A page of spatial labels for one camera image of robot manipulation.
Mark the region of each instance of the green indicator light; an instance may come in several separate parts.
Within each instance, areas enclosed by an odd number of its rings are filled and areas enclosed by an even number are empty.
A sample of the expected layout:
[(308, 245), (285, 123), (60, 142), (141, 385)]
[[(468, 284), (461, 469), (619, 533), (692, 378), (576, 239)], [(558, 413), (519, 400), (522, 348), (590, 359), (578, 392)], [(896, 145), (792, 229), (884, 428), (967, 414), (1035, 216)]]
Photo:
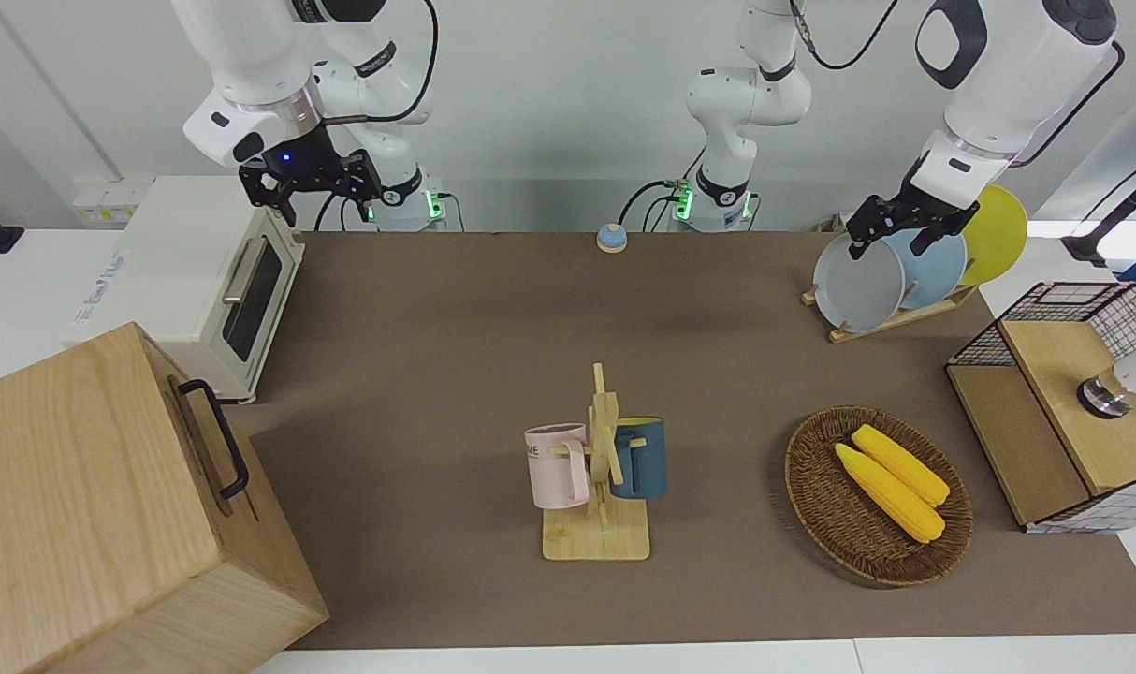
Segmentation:
[(685, 188), (684, 197), (679, 199), (676, 206), (676, 219), (687, 220), (688, 215), (693, 213), (693, 189)]
[(431, 192), (427, 192), (427, 213), (431, 213), (431, 219), (443, 217), (443, 201)]

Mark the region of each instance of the wicker basket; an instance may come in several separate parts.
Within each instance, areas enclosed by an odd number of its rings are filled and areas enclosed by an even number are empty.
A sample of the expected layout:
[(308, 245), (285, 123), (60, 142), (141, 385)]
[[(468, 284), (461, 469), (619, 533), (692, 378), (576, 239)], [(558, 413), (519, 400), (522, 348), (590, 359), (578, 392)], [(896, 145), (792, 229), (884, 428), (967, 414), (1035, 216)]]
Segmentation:
[[(863, 423), (896, 440), (950, 485), (949, 499), (938, 507), (946, 529), (937, 540), (916, 542), (842, 468), (834, 443), (853, 447), (851, 434)], [(886, 586), (942, 579), (971, 539), (971, 502), (957, 471), (930, 440), (882, 410), (842, 406), (804, 419), (785, 452), (785, 485), (813, 541), (855, 575)]]

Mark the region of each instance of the wooden box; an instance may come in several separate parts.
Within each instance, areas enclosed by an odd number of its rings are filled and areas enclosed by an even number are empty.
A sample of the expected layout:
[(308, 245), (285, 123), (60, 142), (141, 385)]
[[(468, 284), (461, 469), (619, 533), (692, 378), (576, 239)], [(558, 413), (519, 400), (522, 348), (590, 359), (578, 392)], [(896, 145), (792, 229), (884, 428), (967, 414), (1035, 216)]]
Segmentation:
[(247, 436), (183, 383), (135, 324), (0, 380), (0, 674), (247, 673), (326, 618)]
[(1000, 321), (1013, 364), (946, 372), (1018, 524), (1030, 533), (1119, 532), (1136, 525), (1136, 406), (1094, 417), (1076, 398), (1112, 366), (1084, 321)]

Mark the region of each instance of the yellow corn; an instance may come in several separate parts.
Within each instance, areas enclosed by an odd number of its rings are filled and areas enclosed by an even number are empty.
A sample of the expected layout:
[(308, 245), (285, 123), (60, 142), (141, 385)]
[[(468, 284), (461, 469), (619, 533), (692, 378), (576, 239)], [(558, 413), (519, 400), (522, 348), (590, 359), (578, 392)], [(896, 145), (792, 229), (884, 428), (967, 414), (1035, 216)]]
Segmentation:
[(863, 491), (876, 501), (893, 522), (901, 525), (916, 542), (928, 543), (942, 536), (946, 527), (943, 517), (935, 513), (935, 508), (924, 502), (909, 486), (884, 469), (884, 466), (876, 464), (870, 456), (855, 451), (846, 444), (834, 444), (834, 451), (838, 452), (842, 460), (842, 468), (862, 486)]
[(935, 475), (935, 471), (928, 469), (918, 457), (911, 455), (909, 449), (902, 448), (877, 427), (863, 423), (859, 431), (851, 434), (851, 440), (855, 441), (864, 455), (876, 459), (876, 464), (883, 465), (897, 480), (904, 482), (921, 500), (933, 507), (946, 502), (946, 497), (950, 496), (946, 482)]

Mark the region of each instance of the oven window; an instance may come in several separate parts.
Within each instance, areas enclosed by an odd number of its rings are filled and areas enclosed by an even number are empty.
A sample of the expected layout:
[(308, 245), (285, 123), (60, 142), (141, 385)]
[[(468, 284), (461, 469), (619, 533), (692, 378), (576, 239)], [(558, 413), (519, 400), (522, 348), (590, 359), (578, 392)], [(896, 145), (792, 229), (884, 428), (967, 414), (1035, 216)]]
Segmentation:
[(252, 274), (252, 285), (248, 288), (247, 298), (227, 310), (226, 323), (223, 324), (223, 341), (231, 346), (231, 350), (243, 363), (248, 363), (248, 357), (252, 355), (252, 343), (260, 333), (260, 324), (264, 323), (265, 311), (268, 310), (268, 302), (273, 299), (279, 277), (281, 257), (269, 242), (265, 247), (264, 257), (260, 257), (257, 272)]

